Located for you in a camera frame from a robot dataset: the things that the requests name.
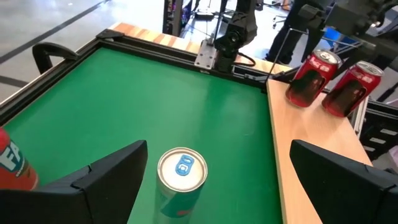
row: soda can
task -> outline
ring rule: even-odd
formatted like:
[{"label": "soda can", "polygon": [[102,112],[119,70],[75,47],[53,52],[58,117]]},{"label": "soda can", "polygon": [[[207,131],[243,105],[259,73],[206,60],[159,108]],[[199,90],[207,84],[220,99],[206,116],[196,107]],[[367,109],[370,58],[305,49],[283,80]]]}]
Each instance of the soda can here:
[{"label": "soda can", "polygon": [[327,94],[322,106],[337,117],[348,116],[378,86],[383,74],[383,70],[371,63],[358,62]]},{"label": "soda can", "polygon": [[38,181],[36,171],[0,128],[0,189],[33,190]]},{"label": "soda can", "polygon": [[340,58],[328,50],[315,50],[304,61],[285,92],[296,106],[308,107],[338,69]]},{"label": "soda can", "polygon": [[157,165],[154,223],[188,223],[207,178],[207,165],[196,151],[176,147]]}]

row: pull tab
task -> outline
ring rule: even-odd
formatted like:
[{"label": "pull tab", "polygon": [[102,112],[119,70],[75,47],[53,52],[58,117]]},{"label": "pull tab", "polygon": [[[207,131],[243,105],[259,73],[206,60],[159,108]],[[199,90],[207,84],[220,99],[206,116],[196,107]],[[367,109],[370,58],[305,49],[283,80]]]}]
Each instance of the pull tab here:
[{"label": "pull tab", "polygon": [[193,162],[195,162],[195,160],[192,157],[188,155],[182,155],[180,161],[175,166],[175,172],[182,176],[188,175],[191,171]]}]

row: black metal frame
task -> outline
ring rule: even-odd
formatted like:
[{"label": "black metal frame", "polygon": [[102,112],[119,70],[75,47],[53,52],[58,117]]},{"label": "black metal frame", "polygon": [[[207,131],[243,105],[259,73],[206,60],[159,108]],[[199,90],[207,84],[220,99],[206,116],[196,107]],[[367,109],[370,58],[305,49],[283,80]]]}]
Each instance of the black metal frame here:
[{"label": "black metal frame", "polygon": [[[235,66],[232,74],[216,70],[203,70],[194,65],[196,54],[129,37],[113,30],[104,30],[76,53],[50,43],[37,44],[33,48],[34,59],[38,69],[44,74],[0,105],[0,126],[6,124],[82,61],[102,47],[254,86],[264,93],[266,93],[265,82],[269,77],[290,83],[292,75],[298,70],[298,68],[294,68],[285,73],[285,75],[276,76],[270,76],[269,73],[242,66]],[[50,56],[63,57],[64,61],[53,67],[49,60]],[[253,77],[266,77],[266,79],[255,81]],[[398,127],[398,108],[376,101],[369,101],[360,140],[364,146],[374,146],[374,142],[370,141],[373,136],[384,138],[387,142],[387,144],[377,146],[377,152],[367,151],[371,159],[377,159],[378,156],[388,151],[391,145],[397,144],[396,138],[380,134],[383,129],[398,132],[395,127]]]}]

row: red bottle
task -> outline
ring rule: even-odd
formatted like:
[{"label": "red bottle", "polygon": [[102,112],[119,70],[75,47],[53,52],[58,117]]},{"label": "red bottle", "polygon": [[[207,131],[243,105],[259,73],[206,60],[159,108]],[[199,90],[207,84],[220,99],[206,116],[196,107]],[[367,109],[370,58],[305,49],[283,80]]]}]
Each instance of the red bottle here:
[{"label": "red bottle", "polygon": [[340,58],[327,50],[316,50],[297,71],[285,95],[294,105],[308,107],[338,69]]},{"label": "red bottle", "polygon": [[383,71],[360,61],[353,65],[322,101],[327,112],[338,117],[348,116],[380,83]]},{"label": "red bottle", "polygon": [[38,180],[36,171],[0,128],[0,189],[32,190]]}]

